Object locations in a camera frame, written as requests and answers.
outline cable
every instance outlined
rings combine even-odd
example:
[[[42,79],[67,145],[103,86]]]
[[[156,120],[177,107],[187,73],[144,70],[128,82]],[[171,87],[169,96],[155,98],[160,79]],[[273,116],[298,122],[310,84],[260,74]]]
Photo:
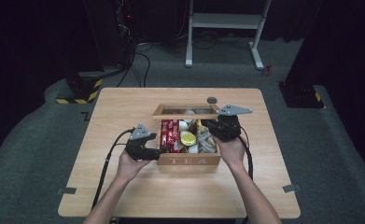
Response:
[[[245,43],[245,42],[249,42],[251,38],[241,38],[238,37],[236,40],[222,40],[222,39],[218,39],[218,43],[219,44],[240,44],[240,43]]]
[[[185,33],[184,35],[178,37],[176,40],[180,40],[180,39],[183,39],[185,36],[187,36],[189,33]]]
[[[207,48],[202,48],[202,47],[199,47],[199,46],[194,45],[194,44],[192,44],[192,46],[195,47],[196,49],[211,49],[211,48],[213,48],[217,44],[218,39],[217,39],[217,36],[214,35],[212,32],[211,32],[211,34],[212,34],[211,36],[206,36],[206,35],[200,35],[200,34],[196,33],[196,35],[199,36],[200,40],[202,40],[202,41],[208,41],[208,42],[214,41],[214,43],[211,46],[209,46]]]
[[[109,164],[109,160],[112,156],[112,152],[113,152],[113,149],[115,148],[115,146],[118,146],[118,145],[125,145],[125,144],[118,144],[118,141],[120,140],[120,138],[126,134],[126,133],[132,133],[133,131],[135,130],[135,128],[132,128],[130,130],[126,130],[124,131],[123,133],[121,133],[115,140],[115,142],[113,143],[112,147],[110,148],[108,154],[106,155],[106,159],[105,159],[105,163],[104,163],[104,167],[103,167],[103,172],[101,173],[101,177],[100,177],[100,182],[98,183],[98,188],[97,188],[97,192],[95,193],[95,197],[94,197],[94,200],[92,201],[92,208],[94,208],[94,206],[97,204],[98,202],[98,198],[100,197],[100,193],[101,193],[101,189],[103,187],[103,184],[104,184],[104,179],[105,179],[105,175],[106,175],[106,170],[107,170],[107,166]]]
[[[246,134],[246,142],[244,141],[244,139],[241,136],[238,136],[238,138],[240,139],[240,141],[243,143],[243,146],[246,148],[246,156],[248,159],[248,174],[249,177],[251,177],[251,179],[254,179],[254,166],[252,163],[252,155],[251,155],[251,151],[249,150],[249,139],[248,139],[248,134]]]
[[[179,30],[179,33],[176,35],[176,39],[178,39],[179,35],[182,33],[183,27],[185,26],[186,14],[188,14],[187,12],[188,12],[188,0],[185,1],[185,14],[183,16],[181,29]]]
[[[147,72],[149,71],[149,67],[150,67],[150,59],[147,55],[145,55],[143,53],[136,53],[136,54],[147,58],[147,71],[145,72],[145,76],[144,76],[144,87],[146,87],[147,86]]]
[[[145,52],[145,51],[148,51],[148,50],[152,49],[153,45],[154,45],[153,42],[140,43],[137,46],[144,46],[144,45],[148,45],[148,44],[150,44],[150,47],[148,49],[142,49],[142,50],[138,50],[136,52]]]
[[[205,13],[205,7],[206,7],[206,0],[204,2],[204,5],[203,5],[203,13]]]
[[[133,65],[132,65],[132,70],[133,70],[133,73],[135,74],[136,80],[138,81],[139,87],[142,87],[141,86],[141,77],[139,76],[138,71],[136,70],[136,68]]]
[[[130,71],[130,69],[132,68],[131,65],[129,65],[129,67],[127,68],[126,72],[124,73],[123,77],[121,78],[119,84],[116,87],[119,87],[121,82],[123,82],[124,78],[126,77],[127,73]]]

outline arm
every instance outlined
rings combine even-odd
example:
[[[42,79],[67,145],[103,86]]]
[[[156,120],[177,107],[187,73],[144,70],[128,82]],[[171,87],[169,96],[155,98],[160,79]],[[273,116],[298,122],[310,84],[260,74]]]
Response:
[[[214,137],[222,159],[232,172],[251,223],[281,223],[278,214],[249,177],[243,164],[245,149],[239,139],[222,142]]]
[[[139,171],[149,163],[150,161],[135,161],[123,151],[119,157],[119,166],[115,178],[83,223],[109,223],[121,194],[130,181],[138,175]]]

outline hand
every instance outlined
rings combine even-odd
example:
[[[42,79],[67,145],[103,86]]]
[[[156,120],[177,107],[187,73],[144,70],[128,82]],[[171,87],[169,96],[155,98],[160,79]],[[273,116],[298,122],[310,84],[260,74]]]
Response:
[[[115,178],[130,182],[149,163],[150,161],[135,161],[123,150],[119,157],[118,171]]]
[[[229,142],[222,142],[220,139],[214,136],[214,140],[219,147],[222,159],[229,167],[231,165],[243,165],[246,149],[240,139],[235,138]]]

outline white metal frame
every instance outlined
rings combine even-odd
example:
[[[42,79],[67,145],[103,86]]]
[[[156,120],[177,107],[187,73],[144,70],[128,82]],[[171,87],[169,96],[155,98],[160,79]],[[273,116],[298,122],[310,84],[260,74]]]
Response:
[[[193,59],[192,59],[193,27],[233,28],[233,29],[257,30],[254,41],[249,42],[249,49],[251,50],[257,69],[262,70],[264,66],[259,56],[258,44],[271,3],[272,0],[266,0],[264,9],[262,13],[259,15],[246,15],[246,14],[234,15],[234,14],[194,13],[193,0],[190,0],[189,33],[188,33],[188,45],[186,50],[186,66],[187,67],[193,66]]]

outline black handheld controller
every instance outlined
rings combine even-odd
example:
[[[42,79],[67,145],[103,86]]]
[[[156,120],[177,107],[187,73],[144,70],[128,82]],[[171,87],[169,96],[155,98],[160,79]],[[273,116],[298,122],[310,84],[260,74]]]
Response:
[[[209,132],[222,142],[229,142],[241,134],[240,122],[236,115],[219,115],[218,120],[202,119],[202,125],[207,127]]]
[[[218,120],[203,119],[202,125],[209,132],[223,142],[229,142],[241,134],[241,126],[237,115],[252,113],[252,109],[246,109],[235,105],[225,105],[217,111]]]
[[[167,152],[167,148],[156,149],[145,146],[147,141],[155,138],[155,133],[149,133],[142,124],[139,124],[127,141],[124,150],[135,161],[157,161],[162,153]]]

